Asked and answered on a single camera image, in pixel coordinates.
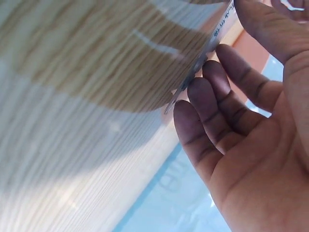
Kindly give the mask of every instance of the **blue surface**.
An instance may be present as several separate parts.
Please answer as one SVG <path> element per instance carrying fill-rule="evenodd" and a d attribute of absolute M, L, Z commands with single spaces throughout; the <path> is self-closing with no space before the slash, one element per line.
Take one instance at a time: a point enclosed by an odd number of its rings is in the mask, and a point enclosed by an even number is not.
<path fill-rule="evenodd" d="M 269 57 L 263 74 L 282 80 L 283 66 Z M 248 107 L 266 116 L 269 113 Z M 178 145 L 113 232 L 230 232 L 209 191 Z"/>

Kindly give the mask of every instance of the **wood grain pattern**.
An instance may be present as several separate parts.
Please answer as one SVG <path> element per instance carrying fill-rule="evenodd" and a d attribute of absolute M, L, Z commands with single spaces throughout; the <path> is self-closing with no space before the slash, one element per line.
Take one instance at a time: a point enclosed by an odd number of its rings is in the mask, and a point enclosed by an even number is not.
<path fill-rule="evenodd" d="M 215 2 L 0 1 L 1 232 L 113 229 L 177 143 L 160 107 Z"/>

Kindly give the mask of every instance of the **finger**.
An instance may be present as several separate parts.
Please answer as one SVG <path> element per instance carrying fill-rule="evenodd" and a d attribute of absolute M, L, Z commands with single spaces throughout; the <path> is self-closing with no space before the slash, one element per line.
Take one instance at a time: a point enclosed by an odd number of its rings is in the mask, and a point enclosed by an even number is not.
<path fill-rule="evenodd" d="M 178 101 L 175 104 L 174 122 L 183 149 L 201 178 L 208 184 L 223 155 L 208 138 L 196 110 L 189 102 Z"/>
<path fill-rule="evenodd" d="M 246 31 L 281 63 L 309 50 L 309 32 L 274 8 L 253 0 L 236 0 L 235 8 Z"/>
<path fill-rule="evenodd" d="M 210 82 L 218 107 L 228 124 L 242 135 L 248 135 L 264 116 L 249 110 L 231 89 L 220 63 L 210 60 L 203 66 L 203 77 Z"/>
<path fill-rule="evenodd" d="M 292 7 L 305 9 L 307 0 L 288 0 L 288 2 Z"/>
<path fill-rule="evenodd" d="M 225 154 L 243 139 L 243 136 L 230 128 L 219 111 L 209 81 L 195 78 L 188 87 L 188 97 L 198 112 L 208 137 L 219 151 Z"/>
<path fill-rule="evenodd" d="M 256 106 L 272 112 L 283 90 L 282 83 L 270 81 L 258 71 L 252 69 L 250 65 L 228 45 L 220 45 L 216 51 L 231 81 L 239 87 Z"/>
<path fill-rule="evenodd" d="M 299 5 L 300 1 L 291 1 L 291 5 L 293 5 L 293 7 L 297 7 L 297 5 Z M 279 11 L 281 14 L 289 17 L 290 19 L 297 21 L 297 22 L 301 22 L 301 21 L 308 21 L 308 11 L 305 9 L 303 11 L 299 11 L 299 10 L 293 10 L 291 11 L 290 9 L 287 8 L 286 5 L 284 5 L 281 0 L 271 0 L 271 4 L 272 6 Z"/>

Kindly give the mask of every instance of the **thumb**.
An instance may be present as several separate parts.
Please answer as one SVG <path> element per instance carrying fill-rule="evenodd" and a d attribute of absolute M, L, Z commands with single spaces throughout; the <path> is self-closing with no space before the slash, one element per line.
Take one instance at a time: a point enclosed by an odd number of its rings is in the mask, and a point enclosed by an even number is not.
<path fill-rule="evenodd" d="M 235 8 L 246 31 L 284 65 L 284 94 L 309 154 L 309 32 L 253 0 L 236 0 Z"/>

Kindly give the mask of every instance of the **hand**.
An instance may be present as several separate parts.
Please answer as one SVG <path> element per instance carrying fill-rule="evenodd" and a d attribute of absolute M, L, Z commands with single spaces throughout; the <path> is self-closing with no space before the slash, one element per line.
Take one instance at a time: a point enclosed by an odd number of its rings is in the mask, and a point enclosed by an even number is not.
<path fill-rule="evenodd" d="M 281 0 L 271 0 L 272 6 L 283 15 L 297 22 L 308 22 L 309 20 L 309 0 L 289 0 L 292 7 L 303 9 L 291 11 Z"/>
<path fill-rule="evenodd" d="M 235 2 L 244 28 L 283 65 L 283 84 L 217 48 L 175 105 L 179 139 L 235 232 L 308 230 L 309 32 L 262 3 Z M 270 118 L 250 111 L 226 74 Z"/>

